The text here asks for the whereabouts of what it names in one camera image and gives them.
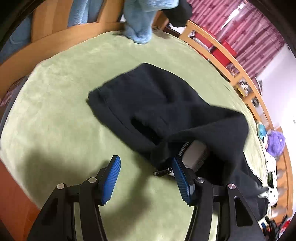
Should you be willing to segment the black pants with white stripe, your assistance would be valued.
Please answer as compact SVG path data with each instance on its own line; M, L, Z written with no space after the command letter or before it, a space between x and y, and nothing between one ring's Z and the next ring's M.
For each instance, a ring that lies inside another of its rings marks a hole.
M249 133L244 114L208 104L185 80L148 63L92 90L88 104L157 170L169 168L171 157L192 153L185 166L211 184L235 184L256 219L266 215L266 187L243 152Z

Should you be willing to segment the green bed blanket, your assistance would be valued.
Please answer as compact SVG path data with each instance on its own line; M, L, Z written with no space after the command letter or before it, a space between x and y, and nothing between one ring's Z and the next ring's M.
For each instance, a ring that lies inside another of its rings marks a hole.
M108 239L183 240L192 208L182 201L174 178L155 177L152 165L100 123L86 102L91 90L142 63L181 77L209 104L243 113L249 124L248 165L267 183L256 123L245 103L197 51L161 32L145 45L104 33L38 64L8 114L1 160L41 208L59 183L80 184L118 155L118 181L100 208Z

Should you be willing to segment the white black-dotted pillow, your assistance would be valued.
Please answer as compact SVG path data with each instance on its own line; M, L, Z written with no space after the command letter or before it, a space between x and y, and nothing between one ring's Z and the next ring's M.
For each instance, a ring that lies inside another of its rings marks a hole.
M266 189L261 194L268 199L268 206L273 207L278 202L278 176L276 170L276 159L263 149L264 165L262 186Z

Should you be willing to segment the geometric teal cushion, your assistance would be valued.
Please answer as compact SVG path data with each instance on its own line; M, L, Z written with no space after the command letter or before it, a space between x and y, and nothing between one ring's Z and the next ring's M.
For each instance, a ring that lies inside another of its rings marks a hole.
M262 144L267 145L268 144L268 134L267 130L262 122L257 122L257 135Z

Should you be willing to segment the purple plush toy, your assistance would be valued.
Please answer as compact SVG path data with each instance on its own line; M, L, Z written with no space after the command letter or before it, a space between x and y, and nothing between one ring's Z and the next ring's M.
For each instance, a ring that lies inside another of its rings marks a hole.
M268 134L267 152L273 156L280 156L285 148L285 137L282 132L270 131Z

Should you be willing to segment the red chair left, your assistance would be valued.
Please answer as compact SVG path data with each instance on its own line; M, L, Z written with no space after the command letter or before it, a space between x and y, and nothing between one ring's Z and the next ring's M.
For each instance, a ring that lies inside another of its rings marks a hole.
M214 45L200 33L196 32L195 38L198 39L201 43L203 43L209 50L212 50L214 48Z

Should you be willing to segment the red patterned curtain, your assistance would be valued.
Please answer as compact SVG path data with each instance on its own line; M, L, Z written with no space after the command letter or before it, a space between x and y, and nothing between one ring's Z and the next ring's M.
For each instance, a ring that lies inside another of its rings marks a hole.
M258 76L284 46L271 21L248 1L189 1L191 21L227 42L249 77Z

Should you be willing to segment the light blue fleece garment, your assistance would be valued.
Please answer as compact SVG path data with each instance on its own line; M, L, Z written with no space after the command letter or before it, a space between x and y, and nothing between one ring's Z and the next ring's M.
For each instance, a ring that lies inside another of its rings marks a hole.
M97 20L103 1L73 1L68 27ZM124 35L138 44L145 44L152 37L152 23L157 11L179 7L179 1L125 1L123 14L126 20ZM13 31L1 49L1 63L29 44L33 15L28 15Z

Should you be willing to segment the black garment on rail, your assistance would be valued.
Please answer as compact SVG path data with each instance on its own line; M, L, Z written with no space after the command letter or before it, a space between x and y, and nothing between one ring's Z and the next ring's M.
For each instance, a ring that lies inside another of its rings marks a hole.
M184 27L187 20L192 17L193 8L186 0L179 0L177 7L172 9L163 9L162 12L174 27L179 28Z

